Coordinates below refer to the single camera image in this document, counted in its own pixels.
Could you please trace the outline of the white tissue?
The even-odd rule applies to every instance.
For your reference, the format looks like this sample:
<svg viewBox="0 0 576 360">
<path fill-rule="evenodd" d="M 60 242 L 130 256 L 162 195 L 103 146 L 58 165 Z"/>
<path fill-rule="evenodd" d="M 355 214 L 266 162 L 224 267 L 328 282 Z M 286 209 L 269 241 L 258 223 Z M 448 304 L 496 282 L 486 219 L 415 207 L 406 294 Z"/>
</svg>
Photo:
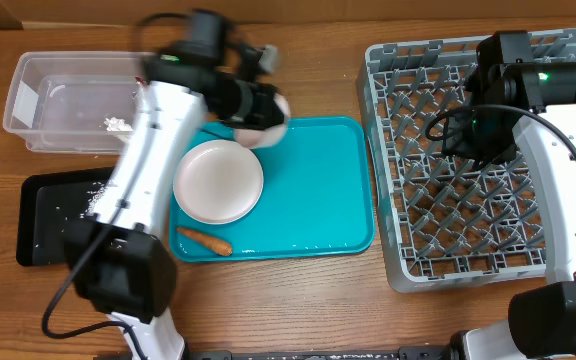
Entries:
<svg viewBox="0 0 576 360">
<path fill-rule="evenodd" d="M 104 120 L 106 130 L 109 132 L 132 132 L 132 126 L 124 119 L 111 117 Z"/>
</svg>

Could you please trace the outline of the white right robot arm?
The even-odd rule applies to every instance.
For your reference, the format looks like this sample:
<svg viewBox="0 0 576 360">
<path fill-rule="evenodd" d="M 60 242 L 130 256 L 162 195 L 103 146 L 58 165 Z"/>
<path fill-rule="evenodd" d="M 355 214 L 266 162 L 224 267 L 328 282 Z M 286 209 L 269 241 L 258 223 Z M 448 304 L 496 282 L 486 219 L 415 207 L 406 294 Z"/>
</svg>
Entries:
<svg viewBox="0 0 576 360">
<path fill-rule="evenodd" d="M 536 195 L 547 283 L 514 295 L 506 319 L 452 342 L 463 359 L 576 356 L 576 104 L 523 114 L 513 136 Z"/>
</svg>

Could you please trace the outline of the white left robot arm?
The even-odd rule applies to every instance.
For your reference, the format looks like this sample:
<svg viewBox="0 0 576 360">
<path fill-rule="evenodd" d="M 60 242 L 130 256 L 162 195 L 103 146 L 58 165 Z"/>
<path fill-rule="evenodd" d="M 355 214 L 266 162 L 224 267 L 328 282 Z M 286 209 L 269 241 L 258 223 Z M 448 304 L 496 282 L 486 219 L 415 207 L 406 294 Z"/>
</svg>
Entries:
<svg viewBox="0 0 576 360">
<path fill-rule="evenodd" d="M 169 309 L 177 268 L 160 237 L 183 153 L 208 113 L 248 148 L 277 144 L 290 119 L 287 100 L 269 84 L 227 81 L 194 91 L 151 82 L 136 125 L 102 197 L 63 234 L 66 286 L 107 315 L 135 359 L 181 359 L 186 343 Z"/>
</svg>

